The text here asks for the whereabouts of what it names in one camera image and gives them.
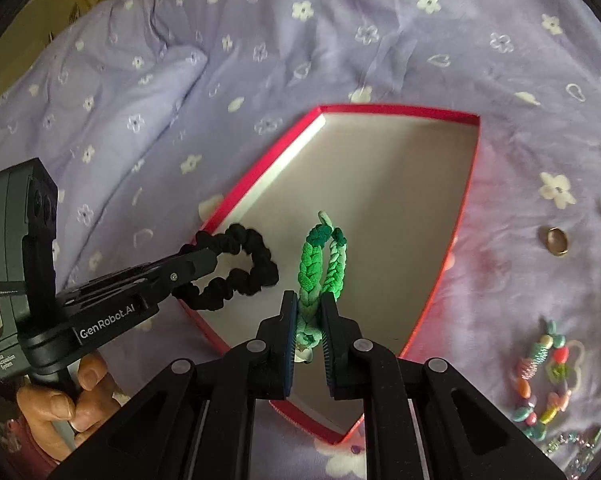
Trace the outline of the left hand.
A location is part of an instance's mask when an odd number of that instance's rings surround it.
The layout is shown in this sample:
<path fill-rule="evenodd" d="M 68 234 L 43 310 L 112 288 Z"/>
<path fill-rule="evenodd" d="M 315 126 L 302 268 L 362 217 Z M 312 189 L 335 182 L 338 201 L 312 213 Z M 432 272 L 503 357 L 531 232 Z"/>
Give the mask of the left hand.
<path fill-rule="evenodd" d="M 17 405 L 32 438 L 57 462 L 65 460 L 72 449 L 54 428 L 54 422 L 68 422 L 76 432 L 74 443 L 79 446 L 120 409 L 114 398 L 118 385 L 99 353 L 81 359 L 77 379 L 81 388 L 77 401 L 64 392 L 31 384 L 17 391 Z"/>

